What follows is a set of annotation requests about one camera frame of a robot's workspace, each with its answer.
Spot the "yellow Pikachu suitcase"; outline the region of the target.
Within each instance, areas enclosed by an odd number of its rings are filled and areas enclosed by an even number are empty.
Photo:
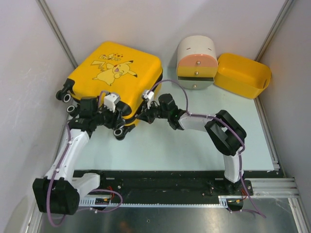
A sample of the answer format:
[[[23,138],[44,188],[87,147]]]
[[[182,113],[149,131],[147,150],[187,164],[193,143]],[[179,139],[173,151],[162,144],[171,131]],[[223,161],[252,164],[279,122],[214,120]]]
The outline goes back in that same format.
[[[125,125],[113,130],[117,140],[123,140],[135,128],[142,110],[144,90],[157,93],[154,85],[161,81],[161,60],[152,54],[111,41],[97,47],[66,79],[56,98],[64,103],[83,97],[104,97],[119,94],[121,101],[132,108],[132,117],[124,117]]]

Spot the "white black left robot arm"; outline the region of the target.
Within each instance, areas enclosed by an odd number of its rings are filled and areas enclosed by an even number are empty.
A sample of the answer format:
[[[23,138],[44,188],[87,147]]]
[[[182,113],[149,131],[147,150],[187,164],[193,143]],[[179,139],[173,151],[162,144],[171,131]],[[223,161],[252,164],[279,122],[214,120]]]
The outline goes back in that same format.
[[[106,93],[104,97],[81,98],[77,105],[69,105],[66,112],[70,119],[65,145],[45,176],[33,182],[35,200],[42,213],[73,215],[86,195],[107,190],[107,181],[99,173],[85,173],[75,178],[75,164],[96,128],[122,127],[125,124],[122,117],[130,108],[118,94]]]

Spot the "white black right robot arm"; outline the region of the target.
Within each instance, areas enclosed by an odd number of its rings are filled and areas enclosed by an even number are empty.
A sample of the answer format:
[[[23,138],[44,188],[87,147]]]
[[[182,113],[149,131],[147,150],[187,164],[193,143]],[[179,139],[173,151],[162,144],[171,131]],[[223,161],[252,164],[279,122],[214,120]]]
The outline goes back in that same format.
[[[179,109],[171,94],[162,94],[158,102],[154,93],[146,90],[142,94],[142,110],[138,119],[153,123],[156,118],[166,119],[174,130],[197,130],[208,133],[216,149],[224,158],[224,180],[219,190],[235,195],[245,185],[242,169],[242,152],[245,150],[246,131],[227,112],[215,115],[193,114]]]

